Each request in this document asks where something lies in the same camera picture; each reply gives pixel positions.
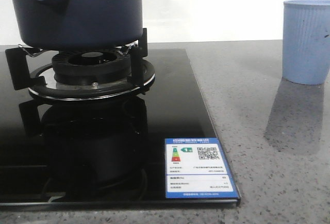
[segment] granite countertop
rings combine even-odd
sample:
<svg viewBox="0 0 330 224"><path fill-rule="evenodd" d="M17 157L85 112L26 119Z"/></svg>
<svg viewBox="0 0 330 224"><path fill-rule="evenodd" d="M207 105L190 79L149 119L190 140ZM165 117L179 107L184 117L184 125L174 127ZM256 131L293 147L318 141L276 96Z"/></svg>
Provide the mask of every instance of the granite countertop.
<svg viewBox="0 0 330 224"><path fill-rule="evenodd" d="M330 223L330 88L281 79L282 41L186 49L241 190L235 209L2 212L0 223Z"/></svg>

